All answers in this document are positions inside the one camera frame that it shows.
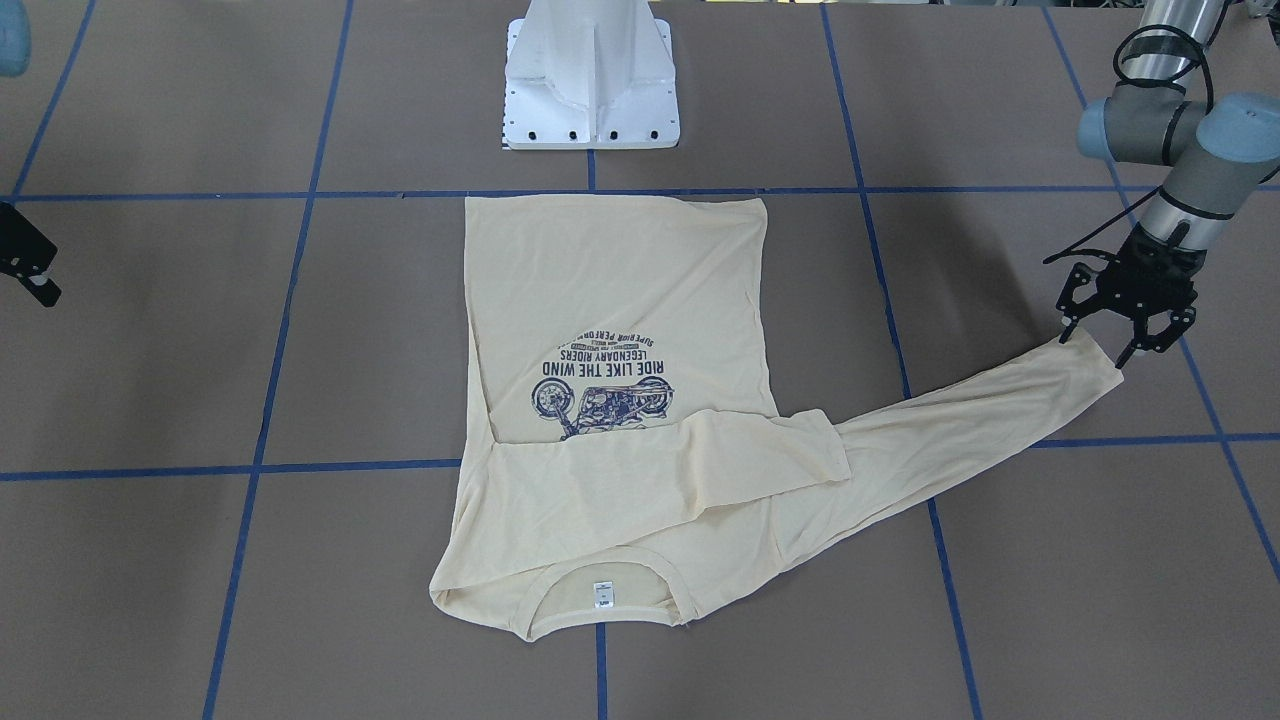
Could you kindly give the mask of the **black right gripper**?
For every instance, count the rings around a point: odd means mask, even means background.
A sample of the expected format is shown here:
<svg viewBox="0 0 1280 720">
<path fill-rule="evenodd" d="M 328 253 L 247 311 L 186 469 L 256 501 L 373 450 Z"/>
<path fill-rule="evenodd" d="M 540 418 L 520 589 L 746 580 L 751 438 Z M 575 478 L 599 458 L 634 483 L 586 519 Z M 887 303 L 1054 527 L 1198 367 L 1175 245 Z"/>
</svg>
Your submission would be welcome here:
<svg viewBox="0 0 1280 720">
<path fill-rule="evenodd" d="M 1 202 L 1 269 L 38 301 L 54 307 L 61 288 L 49 275 L 58 246 L 13 204 Z"/>
</svg>

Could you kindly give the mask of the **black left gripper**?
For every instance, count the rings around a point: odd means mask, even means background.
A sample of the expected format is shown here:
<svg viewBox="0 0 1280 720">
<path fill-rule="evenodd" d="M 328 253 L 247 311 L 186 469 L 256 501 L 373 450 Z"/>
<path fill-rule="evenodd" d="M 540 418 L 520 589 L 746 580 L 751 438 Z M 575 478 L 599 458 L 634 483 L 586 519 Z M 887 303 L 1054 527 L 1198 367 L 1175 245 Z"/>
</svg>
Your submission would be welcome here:
<svg viewBox="0 0 1280 720">
<path fill-rule="evenodd" d="M 1165 243 L 1135 228 L 1116 252 L 1091 251 L 1105 260 L 1098 274 L 1076 263 L 1056 301 L 1064 324 L 1059 342 L 1065 345 L 1084 318 L 1107 310 L 1132 322 L 1132 338 L 1114 365 L 1117 370 L 1135 355 L 1167 351 L 1197 319 L 1193 275 L 1201 270 L 1201 251 L 1181 246 L 1188 232 L 1179 225 Z M 1149 320 L 1160 313 L 1167 314 L 1167 324 L 1153 333 Z"/>
</svg>

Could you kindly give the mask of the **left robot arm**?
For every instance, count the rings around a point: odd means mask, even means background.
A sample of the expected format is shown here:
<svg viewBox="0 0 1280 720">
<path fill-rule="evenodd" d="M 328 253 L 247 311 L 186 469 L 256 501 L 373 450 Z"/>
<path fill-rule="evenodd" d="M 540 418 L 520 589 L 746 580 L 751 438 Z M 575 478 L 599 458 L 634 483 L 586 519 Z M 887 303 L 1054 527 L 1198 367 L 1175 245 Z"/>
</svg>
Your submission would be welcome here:
<svg viewBox="0 0 1280 720">
<path fill-rule="evenodd" d="M 1059 252 L 1075 259 L 1056 302 L 1060 338 L 1096 313 L 1125 316 L 1132 338 L 1116 368 L 1167 351 L 1193 327 L 1193 279 L 1212 242 L 1277 174 L 1277 100 L 1213 87 L 1208 50 L 1226 14 L 1225 1 L 1147 3 L 1114 53 L 1114 91 L 1085 108 L 1076 131 L 1088 158 L 1167 168 L 1135 202 L 1140 219 L 1119 250 L 1079 240 Z"/>
</svg>

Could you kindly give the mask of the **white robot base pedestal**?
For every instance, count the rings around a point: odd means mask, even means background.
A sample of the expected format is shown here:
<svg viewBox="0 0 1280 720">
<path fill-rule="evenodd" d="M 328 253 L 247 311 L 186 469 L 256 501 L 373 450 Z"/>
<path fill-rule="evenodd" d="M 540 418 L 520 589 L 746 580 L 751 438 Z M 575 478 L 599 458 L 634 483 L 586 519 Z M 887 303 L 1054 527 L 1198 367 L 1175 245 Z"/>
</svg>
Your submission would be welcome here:
<svg viewBox="0 0 1280 720">
<path fill-rule="evenodd" d="M 648 1 L 532 1 L 506 29 L 509 150 L 678 145 L 673 35 Z"/>
</svg>

